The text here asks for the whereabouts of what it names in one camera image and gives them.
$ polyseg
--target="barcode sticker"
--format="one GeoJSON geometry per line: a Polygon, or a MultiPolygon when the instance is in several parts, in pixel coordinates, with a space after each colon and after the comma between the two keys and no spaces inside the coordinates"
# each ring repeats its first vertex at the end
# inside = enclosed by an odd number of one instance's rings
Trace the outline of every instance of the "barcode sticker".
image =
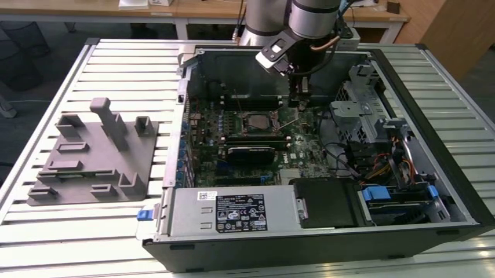
{"type": "Polygon", "coordinates": [[[153,16],[173,16],[173,13],[151,13],[153,16]]]}
{"type": "Polygon", "coordinates": [[[198,201],[215,201],[217,191],[199,191],[198,192],[198,201]]]}

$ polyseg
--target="black side panel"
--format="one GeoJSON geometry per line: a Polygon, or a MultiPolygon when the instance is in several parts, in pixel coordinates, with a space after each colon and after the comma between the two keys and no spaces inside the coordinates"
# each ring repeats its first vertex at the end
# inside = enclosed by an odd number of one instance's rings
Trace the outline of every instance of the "black side panel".
{"type": "Polygon", "coordinates": [[[489,229],[481,229],[474,232],[470,236],[475,236],[485,231],[495,228],[495,218],[485,205],[482,198],[479,197],[477,190],[474,189],[471,182],[469,181],[458,163],[455,162],[453,155],[450,154],[442,139],[426,118],[417,101],[414,100],[410,91],[407,90],[405,83],[402,82],[393,65],[389,63],[387,57],[379,49],[361,49],[369,51],[379,66],[386,74],[389,83],[397,93],[399,101],[405,106],[405,110],[411,117],[413,123],[417,126],[419,133],[429,143],[430,150],[435,156],[435,159],[443,169],[443,172],[453,184],[453,187],[463,199],[463,203],[470,211],[473,218],[489,229]]]}
{"type": "Polygon", "coordinates": [[[457,240],[475,228],[459,228],[459,233],[438,231],[189,242],[195,245],[190,248],[175,247],[185,243],[149,242],[143,247],[173,272],[211,271],[410,257],[457,240]]]}

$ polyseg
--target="chip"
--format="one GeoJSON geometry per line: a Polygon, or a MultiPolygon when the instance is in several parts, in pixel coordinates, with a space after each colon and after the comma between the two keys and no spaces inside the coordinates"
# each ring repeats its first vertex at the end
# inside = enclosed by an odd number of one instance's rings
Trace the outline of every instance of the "chip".
{"type": "Polygon", "coordinates": [[[247,127],[250,131],[270,130],[270,118],[263,114],[251,114],[247,116],[247,127]]]}

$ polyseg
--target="sticker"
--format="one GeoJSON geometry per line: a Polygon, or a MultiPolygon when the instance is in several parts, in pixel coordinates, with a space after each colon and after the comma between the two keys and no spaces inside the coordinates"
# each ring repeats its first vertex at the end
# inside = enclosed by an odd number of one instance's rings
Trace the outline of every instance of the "sticker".
{"type": "Polygon", "coordinates": [[[151,13],[153,16],[173,16],[173,13],[151,13]]]}
{"type": "Polygon", "coordinates": [[[198,201],[214,201],[217,198],[217,191],[199,191],[198,201]]]}
{"type": "Polygon", "coordinates": [[[263,194],[217,196],[217,231],[219,233],[267,231],[265,206],[263,194]]]}
{"type": "Polygon", "coordinates": [[[391,18],[390,21],[403,21],[403,22],[407,22],[407,19],[394,19],[394,18],[391,18]]]}

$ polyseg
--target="metal rail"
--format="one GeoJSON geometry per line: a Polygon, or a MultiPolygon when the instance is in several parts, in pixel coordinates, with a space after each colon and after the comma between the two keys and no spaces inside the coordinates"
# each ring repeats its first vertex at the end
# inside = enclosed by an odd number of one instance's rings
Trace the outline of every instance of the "metal rail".
{"type": "MultiPolygon", "coordinates": [[[[0,190],[2,277],[494,277],[495,232],[446,243],[407,259],[342,262],[213,273],[173,274],[135,239],[139,209],[159,203],[167,165],[173,108],[182,46],[214,41],[103,39],[85,46],[41,125],[0,190]],[[149,198],[142,202],[31,207],[27,192],[59,135],[62,113],[90,112],[94,97],[113,100],[125,120],[147,115],[161,122],[149,198]]],[[[414,45],[379,47],[395,67],[471,183],[495,212],[495,129],[486,114],[427,50],[414,45]]],[[[401,115],[391,95],[391,105],[401,115]]]]}

